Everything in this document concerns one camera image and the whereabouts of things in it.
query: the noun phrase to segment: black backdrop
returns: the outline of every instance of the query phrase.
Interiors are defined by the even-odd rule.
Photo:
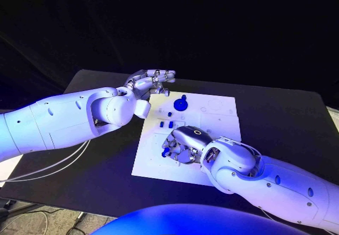
[[[316,91],[338,108],[338,12],[338,1],[1,1],[0,108],[61,94],[79,69],[151,68]]]

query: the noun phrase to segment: blue object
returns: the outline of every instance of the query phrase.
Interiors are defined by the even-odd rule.
[[[166,153],[170,151],[170,148],[164,148],[164,151],[162,153],[163,158],[166,157]]]
[[[175,101],[175,109],[177,111],[185,111],[188,109],[188,106],[189,104],[186,101],[186,95],[183,95],[182,98]]]
[[[111,221],[92,234],[307,235],[288,225],[258,215],[195,204],[172,204],[141,209]]]

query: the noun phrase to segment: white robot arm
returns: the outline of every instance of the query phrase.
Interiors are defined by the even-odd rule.
[[[213,140],[196,127],[172,131],[163,157],[199,163],[213,186],[281,219],[339,233],[339,186],[294,165],[261,156],[226,137]]]
[[[133,114],[146,118],[150,94],[170,94],[162,82],[175,82],[175,71],[140,70],[123,87],[62,94],[0,114],[0,162],[91,140],[124,126]]]

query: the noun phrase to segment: floor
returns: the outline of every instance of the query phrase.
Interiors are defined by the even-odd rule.
[[[329,113],[339,129],[339,111],[329,108]],[[13,207],[22,206],[25,203],[17,202]],[[55,211],[58,208],[53,207],[40,207],[36,211]],[[48,230],[46,235],[65,235],[69,228],[74,226],[75,219],[79,215],[78,211],[62,210],[53,214],[48,214]],[[16,219],[10,218],[0,224],[0,231],[7,226],[7,224]],[[104,217],[94,214],[87,214],[82,222],[76,225],[85,234],[91,234],[102,225],[111,222],[115,218]],[[42,235],[45,232],[45,216],[42,213],[30,213],[23,215],[0,233],[0,235]],[[69,235],[81,235],[82,233],[74,230]]]

